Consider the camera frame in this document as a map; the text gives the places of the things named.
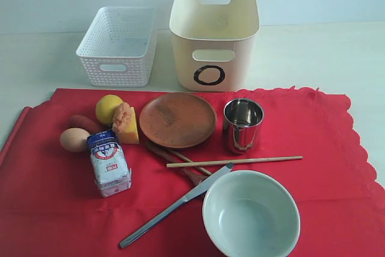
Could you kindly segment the yellow cheese wedge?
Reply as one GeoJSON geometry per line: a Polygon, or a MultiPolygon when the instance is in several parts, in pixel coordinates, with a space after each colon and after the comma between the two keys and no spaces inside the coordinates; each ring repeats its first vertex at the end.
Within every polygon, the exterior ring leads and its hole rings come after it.
{"type": "Polygon", "coordinates": [[[124,132],[115,133],[116,136],[118,137],[119,142],[121,142],[123,144],[138,144],[139,143],[136,114],[135,114],[134,107],[133,107],[132,111],[133,111],[133,118],[132,118],[131,123],[128,126],[128,128],[124,132]]]}

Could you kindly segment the yellow lemon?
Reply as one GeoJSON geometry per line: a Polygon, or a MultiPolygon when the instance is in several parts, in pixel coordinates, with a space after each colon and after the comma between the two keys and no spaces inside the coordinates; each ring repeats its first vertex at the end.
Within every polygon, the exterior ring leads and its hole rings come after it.
{"type": "Polygon", "coordinates": [[[114,94],[103,96],[96,104],[96,118],[103,125],[111,125],[115,110],[122,103],[123,100],[114,94]]]}

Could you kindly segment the white blue packet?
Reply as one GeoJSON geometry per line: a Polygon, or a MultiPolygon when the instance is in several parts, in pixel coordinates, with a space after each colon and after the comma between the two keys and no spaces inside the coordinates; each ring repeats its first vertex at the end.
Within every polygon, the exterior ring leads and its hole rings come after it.
{"type": "Polygon", "coordinates": [[[110,197],[130,189],[132,170],[124,151],[112,129],[93,134],[87,138],[94,181],[103,197],[110,197]]]}

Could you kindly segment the red sausage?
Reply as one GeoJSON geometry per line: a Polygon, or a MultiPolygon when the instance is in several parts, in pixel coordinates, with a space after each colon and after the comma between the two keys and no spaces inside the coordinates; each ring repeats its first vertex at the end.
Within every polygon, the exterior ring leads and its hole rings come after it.
{"type": "Polygon", "coordinates": [[[99,123],[96,123],[88,117],[82,115],[73,115],[69,120],[69,126],[71,128],[84,129],[91,135],[105,130],[105,128],[99,123]]]}

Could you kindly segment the brown egg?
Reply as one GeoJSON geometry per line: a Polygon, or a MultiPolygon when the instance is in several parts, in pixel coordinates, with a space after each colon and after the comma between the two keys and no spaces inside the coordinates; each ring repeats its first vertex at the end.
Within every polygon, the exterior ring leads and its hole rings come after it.
{"type": "Polygon", "coordinates": [[[61,146],[69,152],[80,153],[87,150],[90,134],[81,128],[69,128],[60,135],[61,146]]]}

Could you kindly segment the brown wooden plate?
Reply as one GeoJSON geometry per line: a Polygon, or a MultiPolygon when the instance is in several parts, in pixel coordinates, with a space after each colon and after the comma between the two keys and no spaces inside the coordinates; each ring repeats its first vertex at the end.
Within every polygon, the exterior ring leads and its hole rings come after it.
{"type": "Polygon", "coordinates": [[[217,114],[200,96],[166,93],[145,104],[139,125],[143,134],[155,144],[183,149],[204,142],[214,133],[217,114]]]}

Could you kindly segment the brown wooden chopstick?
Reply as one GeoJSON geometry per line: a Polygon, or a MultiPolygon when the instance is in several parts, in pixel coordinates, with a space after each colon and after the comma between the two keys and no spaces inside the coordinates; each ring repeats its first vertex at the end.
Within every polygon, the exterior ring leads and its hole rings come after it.
{"type": "MultiPolygon", "coordinates": [[[[177,152],[177,151],[172,150],[172,149],[170,149],[170,148],[165,148],[165,149],[166,149],[166,151],[167,151],[168,153],[171,153],[171,154],[177,156],[178,158],[182,159],[183,161],[192,163],[192,160],[191,160],[191,159],[189,159],[189,158],[188,158],[187,156],[185,156],[185,155],[182,155],[180,152],[177,152]]],[[[207,170],[207,169],[205,169],[205,168],[203,168],[203,167],[195,167],[195,169],[198,170],[198,171],[200,171],[200,172],[202,172],[202,173],[204,173],[204,174],[207,175],[207,176],[210,176],[210,175],[212,174],[209,170],[207,170]]]]}

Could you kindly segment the stainless steel cup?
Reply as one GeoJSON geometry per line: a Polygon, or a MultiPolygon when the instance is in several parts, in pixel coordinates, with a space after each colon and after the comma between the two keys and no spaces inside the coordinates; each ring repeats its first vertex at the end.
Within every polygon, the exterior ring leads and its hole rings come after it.
{"type": "Polygon", "coordinates": [[[225,105],[223,116],[222,132],[230,151],[243,154],[257,147],[265,118],[259,103],[247,98],[233,99],[225,105]]]}

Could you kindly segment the light wooden chopstick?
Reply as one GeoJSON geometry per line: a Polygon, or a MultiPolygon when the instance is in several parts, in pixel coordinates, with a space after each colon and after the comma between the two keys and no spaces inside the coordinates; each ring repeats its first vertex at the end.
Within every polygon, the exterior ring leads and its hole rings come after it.
{"type": "Polygon", "coordinates": [[[284,157],[271,157],[271,158],[249,158],[249,159],[227,159],[217,161],[200,161],[200,162],[187,162],[187,163],[167,163],[168,168],[185,168],[185,167],[204,167],[204,166],[216,166],[222,164],[249,164],[249,163],[268,163],[278,161],[291,161],[303,159],[303,156],[284,156],[284,157]]]}

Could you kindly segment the brown wooden spoon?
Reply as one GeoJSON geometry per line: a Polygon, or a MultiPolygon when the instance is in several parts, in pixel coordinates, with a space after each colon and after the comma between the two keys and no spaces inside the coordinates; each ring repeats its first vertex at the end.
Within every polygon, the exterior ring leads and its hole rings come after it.
{"type": "MultiPolygon", "coordinates": [[[[145,147],[153,152],[154,154],[160,156],[161,158],[167,160],[168,162],[170,163],[178,163],[179,161],[176,160],[176,157],[175,155],[171,154],[171,153],[168,153],[166,151],[165,148],[167,147],[162,147],[162,146],[159,146],[151,141],[146,141],[145,142],[145,147]]],[[[187,168],[180,168],[181,172],[187,177],[190,179],[190,181],[192,182],[193,185],[198,185],[199,183],[201,183],[201,181],[204,181],[208,176],[205,175],[204,173],[202,173],[202,175],[200,174],[197,174],[197,173],[194,173],[192,171],[190,171],[189,169],[187,168]]]]}

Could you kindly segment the cream plastic bin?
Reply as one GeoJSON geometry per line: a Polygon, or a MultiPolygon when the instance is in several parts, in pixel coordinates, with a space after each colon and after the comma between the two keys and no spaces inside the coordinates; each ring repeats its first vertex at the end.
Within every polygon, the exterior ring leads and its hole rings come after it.
{"type": "Polygon", "coordinates": [[[174,0],[169,27],[182,86],[194,91],[242,87],[259,30],[257,0],[174,0]]]}

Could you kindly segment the white perforated plastic basket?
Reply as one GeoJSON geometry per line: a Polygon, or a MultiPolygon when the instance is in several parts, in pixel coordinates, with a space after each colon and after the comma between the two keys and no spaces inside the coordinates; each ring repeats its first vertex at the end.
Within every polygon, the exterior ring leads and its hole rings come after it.
{"type": "Polygon", "coordinates": [[[154,7],[102,7],[76,54],[95,87],[144,87],[155,57],[154,7]]]}

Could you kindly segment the white ceramic bowl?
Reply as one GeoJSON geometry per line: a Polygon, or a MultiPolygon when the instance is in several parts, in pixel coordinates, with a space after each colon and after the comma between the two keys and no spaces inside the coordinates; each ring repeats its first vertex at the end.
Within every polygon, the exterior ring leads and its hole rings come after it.
{"type": "Polygon", "coordinates": [[[288,256],[301,230],[289,191],[252,170],[215,181],[205,195],[202,217],[211,241],[226,256],[288,256]]]}

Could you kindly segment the stainless steel knife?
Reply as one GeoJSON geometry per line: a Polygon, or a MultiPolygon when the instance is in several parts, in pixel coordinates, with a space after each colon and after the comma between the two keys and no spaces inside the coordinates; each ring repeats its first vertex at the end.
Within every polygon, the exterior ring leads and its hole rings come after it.
{"type": "Polygon", "coordinates": [[[233,169],[234,163],[229,163],[216,171],[212,176],[206,178],[204,181],[201,181],[198,185],[196,185],[192,190],[187,192],[180,199],[175,201],[175,203],[171,204],[168,208],[164,209],[158,215],[154,216],[151,220],[149,220],[142,227],[137,229],[135,232],[127,236],[119,243],[119,247],[124,249],[125,247],[132,244],[134,241],[142,237],[145,233],[147,233],[151,228],[156,226],[158,223],[163,221],[166,217],[168,217],[173,211],[180,208],[182,205],[188,203],[190,200],[202,195],[207,192],[209,187],[220,177],[230,173],[233,169]]]}

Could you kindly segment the red table cloth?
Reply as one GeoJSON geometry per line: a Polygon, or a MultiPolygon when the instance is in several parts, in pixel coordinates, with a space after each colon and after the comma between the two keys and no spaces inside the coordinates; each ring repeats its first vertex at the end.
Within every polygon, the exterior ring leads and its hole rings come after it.
{"type": "MultiPolygon", "coordinates": [[[[70,153],[60,134],[74,114],[94,117],[102,90],[58,89],[25,108],[1,150],[2,256],[220,256],[195,199],[126,249],[119,242],[190,190],[142,144],[123,148],[131,189],[104,198],[88,153],[70,153]]],[[[223,116],[249,98],[265,111],[250,158],[298,155],[298,161],[243,165],[284,185],[301,216],[293,256],[383,256],[384,189],[353,130],[350,99],[312,88],[203,94],[223,116]]]]}

